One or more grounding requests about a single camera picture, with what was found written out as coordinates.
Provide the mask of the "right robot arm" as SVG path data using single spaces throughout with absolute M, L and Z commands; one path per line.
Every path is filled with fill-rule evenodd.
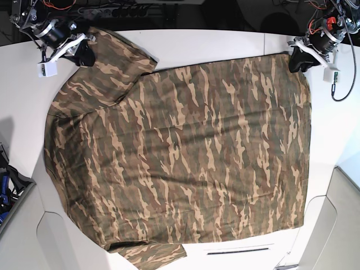
M 76 66 L 93 66 L 95 53 L 88 42 L 92 34 L 78 32 L 74 20 L 54 14 L 49 1 L 12 1 L 10 22 L 19 32 L 27 35 L 41 51 L 39 63 L 43 76 L 60 58 L 72 61 Z

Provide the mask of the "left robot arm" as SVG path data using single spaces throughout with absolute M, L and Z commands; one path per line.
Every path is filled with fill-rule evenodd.
M 293 47 L 289 70 L 306 72 L 313 66 L 336 69 L 337 46 L 346 36 L 359 32 L 359 1 L 326 1 L 320 17 L 313 18 L 303 37 L 289 41 Z

